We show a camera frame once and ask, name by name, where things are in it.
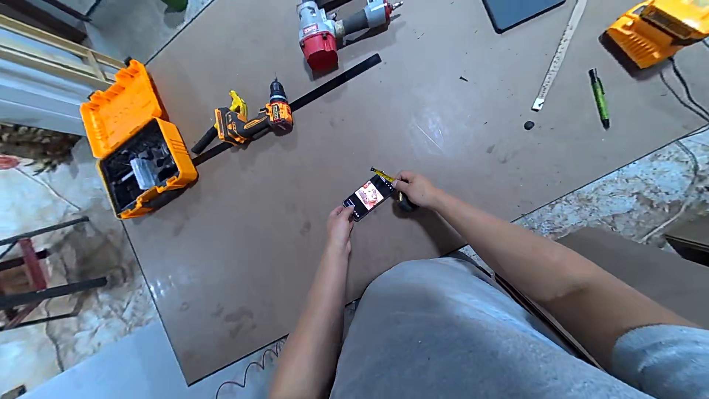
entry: hand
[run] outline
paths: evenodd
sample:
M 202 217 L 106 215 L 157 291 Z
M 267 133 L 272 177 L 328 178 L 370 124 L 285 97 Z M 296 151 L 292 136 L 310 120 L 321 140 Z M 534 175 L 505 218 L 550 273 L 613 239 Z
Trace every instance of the hand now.
M 344 255 L 349 255 L 352 250 L 350 232 L 355 222 L 350 220 L 350 216 L 354 210 L 355 207 L 345 208 L 340 205 L 328 215 L 328 248 L 342 251 Z
M 427 208 L 433 206 L 440 194 L 440 190 L 425 176 L 407 170 L 396 175 L 394 188 L 406 194 L 414 204 Z

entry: red nail gun cap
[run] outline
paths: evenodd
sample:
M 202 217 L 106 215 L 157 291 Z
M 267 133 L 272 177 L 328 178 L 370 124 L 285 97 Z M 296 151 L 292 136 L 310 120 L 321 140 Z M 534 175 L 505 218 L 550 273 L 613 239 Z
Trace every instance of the red nail gun cap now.
M 337 45 L 332 33 L 310 35 L 303 39 L 302 48 L 313 71 L 329 71 L 337 67 Z

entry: tool case lid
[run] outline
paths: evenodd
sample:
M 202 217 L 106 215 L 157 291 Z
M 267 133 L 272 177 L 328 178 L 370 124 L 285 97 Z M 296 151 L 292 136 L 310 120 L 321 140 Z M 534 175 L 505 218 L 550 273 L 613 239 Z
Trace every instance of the tool case lid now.
M 160 103 L 145 66 L 131 60 L 116 73 L 116 83 L 96 90 L 80 107 L 86 136 L 94 157 L 103 159 L 162 115 Z

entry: smartphone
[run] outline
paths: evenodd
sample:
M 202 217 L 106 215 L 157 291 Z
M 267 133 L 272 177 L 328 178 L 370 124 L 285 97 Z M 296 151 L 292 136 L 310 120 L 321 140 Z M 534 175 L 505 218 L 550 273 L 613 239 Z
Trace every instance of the smartphone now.
M 346 207 L 354 207 L 352 218 L 355 222 L 359 222 L 363 217 L 376 208 L 379 204 L 389 198 L 394 192 L 394 187 L 390 182 L 381 178 L 379 175 L 374 175 L 364 183 L 357 191 L 353 192 L 342 205 Z

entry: brown work table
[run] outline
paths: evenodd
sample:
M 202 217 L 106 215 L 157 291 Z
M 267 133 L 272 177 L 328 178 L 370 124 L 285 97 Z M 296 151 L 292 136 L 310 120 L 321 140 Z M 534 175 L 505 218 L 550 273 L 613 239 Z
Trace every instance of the brown work table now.
M 292 101 L 374 53 L 382 63 L 298 110 L 292 133 L 216 156 L 181 197 L 126 221 L 187 382 L 293 329 L 327 214 L 372 166 L 420 171 L 514 220 L 702 125 L 657 70 L 633 79 L 600 46 L 598 35 L 635 3 L 589 2 L 535 113 L 572 0 L 501 35 L 479 0 L 407 0 L 387 31 L 343 48 L 340 69 L 315 81 L 298 46 L 293 1 L 215 0 L 147 65 L 188 147 L 213 124 L 213 109 L 228 104 L 230 89 L 253 116 L 274 72 Z M 709 52 L 695 45 L 677 61 L 697 100 L 709 104 L 701 72 Z M 592 67 L 605 86 L 609 131 L 593 100 Z M 536 127 L 523 129 L 527 120 Z M 437 215 L 398 214 L 388 201 L 352 232 L 347 297 L 401 261 L 462 244 Z

